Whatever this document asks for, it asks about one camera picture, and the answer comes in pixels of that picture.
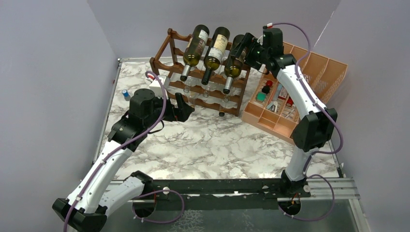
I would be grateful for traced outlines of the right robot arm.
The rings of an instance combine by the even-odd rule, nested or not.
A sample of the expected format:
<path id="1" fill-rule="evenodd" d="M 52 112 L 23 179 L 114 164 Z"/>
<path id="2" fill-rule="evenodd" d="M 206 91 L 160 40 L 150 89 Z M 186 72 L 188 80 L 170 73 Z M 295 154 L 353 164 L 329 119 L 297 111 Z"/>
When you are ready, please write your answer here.
<path id="1" fill-rule="evenodd" d="M 302 77 L 299 61 L 294 55 L 284 52 L 281 29 L 264 28 L 262 43 L 247 32 L 239 44 L 232 48 L 232 52 L 236 58 L 245 52 L 245 64 L 254 69 L 264 65 L 287 90 L 300 115 L 300 122 L 292 131 L 294 152 L 289 165 L 281 174 L 279 183 L 280 193 L 290 197 L 303 188 L 312 157 L 330 140 L 337 112 L 334 108 L 327 108 L 316 96 Z"/>

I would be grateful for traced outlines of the green wine bottle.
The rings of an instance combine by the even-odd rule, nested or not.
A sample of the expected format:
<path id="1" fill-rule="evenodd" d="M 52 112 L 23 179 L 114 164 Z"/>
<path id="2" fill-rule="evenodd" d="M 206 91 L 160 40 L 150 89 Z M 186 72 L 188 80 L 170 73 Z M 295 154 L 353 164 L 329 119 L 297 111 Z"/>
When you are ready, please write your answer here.
<path id="1" fill-rule="evenodd" d="M 180 80 L 185 82 L 191 71 L 191 68 L 197 66 L 203 54 L 209 37 L 209 28 L 203 24 L 199 24 L 194 28 L 189 43 L 183 55 L 184 68 L 180 76 Z"/>
<path id="2" fill-rule="evenodd" d="M 246 56 L 248 49 L 244 48 L 239 58 L 235 58 L 233 56 L 233 49 L 236 46 L 238 46 L 238 44 L 242 41 L 243 38 L 244 38 L 244 34 L 239 34 L 234 37 L 231 51 L 229 53 L 229 56 L 226 59 L 226 65 L 224 68 L 224 74 L 226 75 L 226 82 L 225 82 L 225 86 L 222 91 L 226 95 L 230 93 L 234 79 L 237 78 L 242 72 L 242 67 L 243 67 L 245 56 Z"/>
<path id="3" fill-rule="evenodd" d="M 212 44 L 208 48 L 204 59 L 205 72 L 201 84 L 208 85 L 212 72 L 216 71 L 221 65 L 229 38 L 230 31 L 226 27 L 216 28 L 212 37 Z"/>

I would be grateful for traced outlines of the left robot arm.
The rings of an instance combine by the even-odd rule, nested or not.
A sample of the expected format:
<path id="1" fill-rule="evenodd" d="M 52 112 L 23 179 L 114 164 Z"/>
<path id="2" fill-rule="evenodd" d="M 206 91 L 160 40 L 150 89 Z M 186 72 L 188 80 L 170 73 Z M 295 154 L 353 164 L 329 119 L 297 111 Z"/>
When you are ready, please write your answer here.
<path id="1" fill-rule="evenodd" d="M 136 171 L 112 190 L 107 190 L 122 164 L 136 151 L 150 131 L 160 122 L 188 120 L 194 108 L 181 93 L 176 93 L 177 105 L 160 98 L 147 88 L 135 91 L 128 111 L 112 126 L 107 143 L 86 177 L 66 198 L 52 205 L 65 227 L 78 232 L 99 232 L 107 218 L 132 198 L 147 198 L 157 192 L 152 177 Z"/>

